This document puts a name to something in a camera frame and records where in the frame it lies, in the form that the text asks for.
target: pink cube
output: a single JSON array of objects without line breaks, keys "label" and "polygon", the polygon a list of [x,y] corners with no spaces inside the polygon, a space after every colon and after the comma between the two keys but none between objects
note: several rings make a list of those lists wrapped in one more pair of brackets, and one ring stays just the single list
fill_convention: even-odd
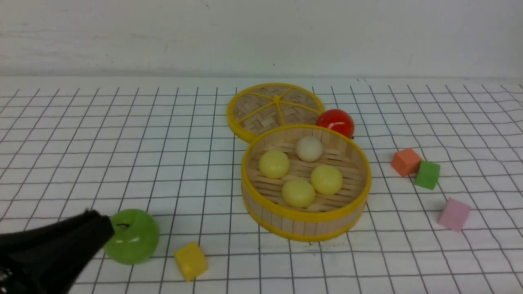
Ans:
[{"label": "pink cube", "polygon": [[438,223],[449,230],[460,232],[469,217],[470,206],[449,198]]}]

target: green apple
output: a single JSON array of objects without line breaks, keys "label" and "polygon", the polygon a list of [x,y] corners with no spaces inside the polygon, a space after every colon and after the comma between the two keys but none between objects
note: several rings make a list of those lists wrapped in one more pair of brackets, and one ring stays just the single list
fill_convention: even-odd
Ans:
[{"label": "green apple", "polygon": [[133,265],[146,261],[160,239],[160,228],[147,212],[126,209],[111,217],[115,235],[105,244],[105,253],[114,261]]}]

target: table surface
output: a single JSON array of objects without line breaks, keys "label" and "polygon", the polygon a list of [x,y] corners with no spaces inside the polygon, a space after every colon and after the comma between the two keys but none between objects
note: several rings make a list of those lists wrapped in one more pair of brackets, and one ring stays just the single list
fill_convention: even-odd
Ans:
[{"label": "table surface", "polygon": [[[372,168],[361,220],[321,243],[268,233],[243,207],[247,144],[225,110],[267,81],[0,77],[0,232],[86,208],[155,217],[149,261],[100,252],[71,294],[522,293],[521,81],[277,80],[349,112]],[[441,165],[435,190],[391,168],[405,148]],[[451,197],[472,207],[460,233],[437,224]],[[173,253],[191,241],[209,270],[186,283]]]}]

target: red tomato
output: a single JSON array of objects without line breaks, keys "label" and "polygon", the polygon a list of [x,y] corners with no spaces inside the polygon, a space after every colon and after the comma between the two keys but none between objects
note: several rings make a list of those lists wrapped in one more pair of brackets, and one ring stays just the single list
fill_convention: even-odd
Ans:
[{"label": "red tomato", "polygon": [[322,113],[316,125],[338,132],[347,138],[353,139],[354,122],[352,117],[341,109],[331,109]]}]

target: woven bamboo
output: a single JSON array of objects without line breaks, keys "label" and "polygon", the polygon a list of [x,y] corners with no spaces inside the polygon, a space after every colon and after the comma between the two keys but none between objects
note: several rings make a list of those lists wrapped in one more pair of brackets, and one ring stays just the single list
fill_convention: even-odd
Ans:
[{"label": "woven bamboo", "polygon": [[[316,162],[303,162],[295,145],[312,135],[323,143],[323,155]],[[282,150],[290,160],[290,171],[282,179],[269,179],[258,170],[260,157],[268,150]],[[342,174],[342,189],[335,195],[316,193],[307,208],[288,206],[282,196],[283,184],[291,179],[310,180],[320,164],[336,167]],[[317,126],[280,127],[264,133],[249,146],[242,161],[242,194],[247,210],[265,229],[297,241],[323,241],[352,227],[365,207],[371,184],[365,155],[350,139]]]},{"label": "woven bamboo", "polygon": [[314,125],[325,111],[311,92],[289,84],[262,84],[238,93],[229,103],[231,130],[250,143],[280,126]]}]

